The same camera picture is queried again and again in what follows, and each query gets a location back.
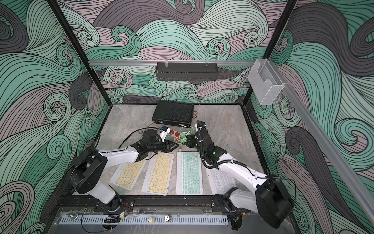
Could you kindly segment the yellow keyboard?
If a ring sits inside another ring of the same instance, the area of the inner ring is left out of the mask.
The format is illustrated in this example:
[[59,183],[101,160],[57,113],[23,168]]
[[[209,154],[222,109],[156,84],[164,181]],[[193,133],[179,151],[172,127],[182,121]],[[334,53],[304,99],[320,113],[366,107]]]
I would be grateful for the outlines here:
[[174,154],[158,153],[148,160],[142,193],[166,196],[170,183]]
[[119,165],[112,175],[110,183],[126,190],[132,190],[144,168],[144,165],[145,161]]

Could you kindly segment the green keyboard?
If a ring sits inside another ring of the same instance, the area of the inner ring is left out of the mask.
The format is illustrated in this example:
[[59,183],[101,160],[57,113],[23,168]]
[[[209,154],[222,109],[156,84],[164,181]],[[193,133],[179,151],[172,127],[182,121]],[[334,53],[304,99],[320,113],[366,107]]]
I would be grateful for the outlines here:
[[203,178],[200,156],[197,152],[177,153],[176,193],[180,196],[202,195]]

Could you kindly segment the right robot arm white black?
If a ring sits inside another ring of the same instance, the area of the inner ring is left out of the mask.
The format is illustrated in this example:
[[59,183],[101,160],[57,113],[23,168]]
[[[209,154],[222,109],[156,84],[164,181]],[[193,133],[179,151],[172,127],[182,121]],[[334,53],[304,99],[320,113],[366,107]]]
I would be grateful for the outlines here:
[[237,161],[221,147],[214,145],[207,129],[198,129],[186,136],[186,146],[195,148],[205,168],[227,173],[249,191],[233,188],[228,192],[229,204],[254,211],[271,227],[279,228],[294,208],[294,201],[282,178],[257,172]]

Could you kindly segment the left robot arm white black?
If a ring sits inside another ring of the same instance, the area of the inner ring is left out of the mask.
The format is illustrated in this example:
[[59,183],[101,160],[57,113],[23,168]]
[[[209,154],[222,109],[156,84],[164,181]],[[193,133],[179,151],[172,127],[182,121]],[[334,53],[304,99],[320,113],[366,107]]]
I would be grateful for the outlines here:
[[100,180],[103,171],[124,163],[140,162],[150,152],[170,153],[178,146],[178,143],[163,139],[154,128],[150,128],[140,140],[126,148],[104,151],[88,147],[71,162],[65,177],[78,194],[89,194],[105,205],[118,207],[120,197],[111,186]]

